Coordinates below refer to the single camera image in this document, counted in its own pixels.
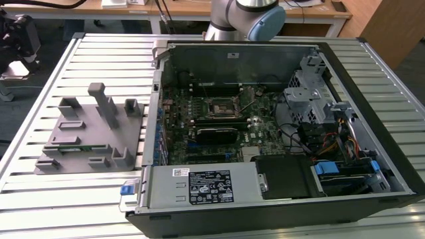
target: green circuit board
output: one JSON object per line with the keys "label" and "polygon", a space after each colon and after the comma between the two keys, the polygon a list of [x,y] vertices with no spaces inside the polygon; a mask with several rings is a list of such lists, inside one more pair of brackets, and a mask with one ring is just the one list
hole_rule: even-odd
{"label": "green circuit board", "polygon": [[[263,92],[259,86],[244,86],[235,97],[194,97],[188,89],[164,91],[168,165],[194,163],[191,156],[227,155],[227,162],[243,162],[241,148],[259,147],[261,155],[284,154],[284,143],[271,115],[277,93]],[[194,121],[215,117],[234,117],[249,122],[248,129],[237,132],[236,142],[223,145],[199,145]]]}

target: aluminum work surface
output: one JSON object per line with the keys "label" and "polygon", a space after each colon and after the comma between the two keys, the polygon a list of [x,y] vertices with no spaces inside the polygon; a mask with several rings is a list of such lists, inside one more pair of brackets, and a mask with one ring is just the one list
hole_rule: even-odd
{"label": "aluminum work surface", "polygon": [[[118,104],[127,98],[150,103],[154,76],[152,44],[166,35],[87,34],[71,41],[39,99],[0,162],[0,238],[140,239],[143,233],[119,210],[120,186],[140,177],[144,129],[136,171],[34,175],[35,162],[60,116],[62,97],[94,104],[87,87],[103,82]],[[200,36],[174,37],[200,40]],[[396,76],[376,62],[368,46],[355,39],[277,38],[279,41],[325,41],[335,50],[360,90],[415,168],[425,178],[425,113]],[[337,92],[345,98],[341,88]],[[385,210],[356,223],[264,230],[196,238],[425,238],[425,204]]]}

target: warning label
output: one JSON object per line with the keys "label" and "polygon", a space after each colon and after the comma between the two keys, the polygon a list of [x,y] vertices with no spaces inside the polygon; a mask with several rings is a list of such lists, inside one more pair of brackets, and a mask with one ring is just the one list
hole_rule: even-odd
{"label": "warning label", "polygon": [[214,204],[234,202],[231,171],[208,171],[190,173],[191,204]]}

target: blue latch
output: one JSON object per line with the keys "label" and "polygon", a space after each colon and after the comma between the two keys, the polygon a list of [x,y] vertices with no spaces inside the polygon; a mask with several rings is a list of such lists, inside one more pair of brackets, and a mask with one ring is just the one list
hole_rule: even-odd
{"label": "blue latch", "polygon": [[328,174],[328,173],[340,173],[337,164],[335,162],[320,162],[315,165],[316,173]]}
{"label": "blue latch", "polygon": [[123,185],[120,194],[122,194],[122,196],[134,195],[135,194],[135,185]]}
{"label": "blue latch", "polygon": [[379,172],[380,171],[380,165],[379,165],[379,162],[376,161],[376,160],[372,160],[371,161],[371,165],[372,165],[372,167],[373,167],[373,170],[376,171],[376,172]]}

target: wooden desk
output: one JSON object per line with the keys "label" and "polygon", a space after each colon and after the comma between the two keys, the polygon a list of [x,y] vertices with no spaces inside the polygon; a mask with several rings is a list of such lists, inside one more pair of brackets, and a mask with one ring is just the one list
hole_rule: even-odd
{"label": "wooden desk", "polygon": [[[76,0],[42,0],[59,4],[74,4]],[[166,0],[174,20],[183,21],[210,21],[211,3],[204,0]],[[160,11],[154,0],[147,5],[130,4],[128,8],[102,9],[102,0],[88,0],[75,9],[59,10],[55,8],[8,4],[4,9],[12,14],[28,14],[34,18],[43,19],[118,19],[118,20],[148,20],[151,21],[152,33],[162,34]],[[348,12],[337,12],[331,4],[331,0],[319,6],[304,8],[304,18],[301,9],[287,11],[287,23],[312,23],[332,25],[328,37],[337,37],[345,20],[352,17]]]}
{"label": "wooden desk", "polygon": [[[166,0],[167,6],[174,20],[183,21],[210,21],[211,20],[211,0]],[[160,18],[155,17],[160,14],[156,4],[152,4],[151,25],[155,28],[160,26]],[[305,7],[287,10],[285,23],[312,23],[312,24],[329,24],[332,25],[327,37],[337,37],[344,26],[347,19],[352,17],[349,12],[339,12],[335,10],[331,0],[324,4],[313,7]]]}
{"label": "wooden desk", "polygon": [[[40,0],[58,4],[74,4],[78,0]],[[116,20],[150,20],[154,1],[147,5],[130,4],[128,8],[103,9],[102,0],[88,0],[75,9],[55,9],[43,6],[7,4],[4,9],[12,14],[27,14],[42,19],[116,19]]]}

